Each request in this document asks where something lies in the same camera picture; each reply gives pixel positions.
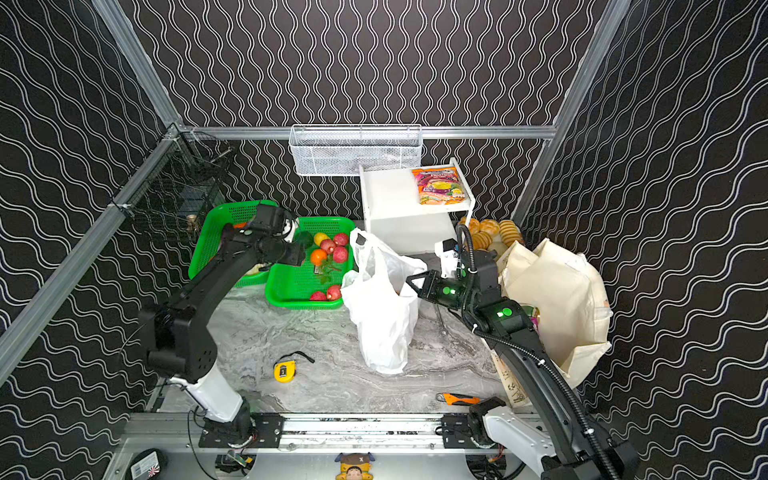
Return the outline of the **white plastic grocery bag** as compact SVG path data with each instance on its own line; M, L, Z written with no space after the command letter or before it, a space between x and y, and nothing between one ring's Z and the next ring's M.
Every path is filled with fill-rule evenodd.
M419 298L407 285L427 265L401 256L376 235L354 229L350 246L356 267L344 274L341 294L357 328L365 364L383 375L403 372L418 320Z

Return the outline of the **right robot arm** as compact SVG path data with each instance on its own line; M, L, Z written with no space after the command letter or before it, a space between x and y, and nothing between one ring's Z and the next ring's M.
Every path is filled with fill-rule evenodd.
M504 296L491 262L462 265L454 279L435 270L410 275L417 296L442 305L486 341L511 370L543 424L537 429L509 407L480 413L487 442L499 444L541 479L632 479L639 455L590 417L547 355L530 316Z

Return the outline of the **cream canvas tote bag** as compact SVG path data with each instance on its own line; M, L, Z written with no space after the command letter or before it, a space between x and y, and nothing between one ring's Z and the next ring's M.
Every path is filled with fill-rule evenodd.
M571 388L611 348L613 311L602 276L582 253L545 239L533 250L515 242L498 259L502 293L538 310L535 328Z

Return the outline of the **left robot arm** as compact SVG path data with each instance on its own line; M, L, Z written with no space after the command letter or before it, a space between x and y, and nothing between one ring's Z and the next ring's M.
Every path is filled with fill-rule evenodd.
M303 263L305 249L293 242L297 229L292 212L259 205L243 227L222 228L218 250L180 291L140 312L138 333L146 365L183 386L212 422L235 422L243 416L245 400L217 366L210 318L251 268Z

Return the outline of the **red apple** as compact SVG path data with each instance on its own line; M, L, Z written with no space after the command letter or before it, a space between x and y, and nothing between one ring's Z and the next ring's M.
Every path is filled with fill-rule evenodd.
M349 253L346 247L337 246L332 252L332 259L337 264L345 263L349 258Z

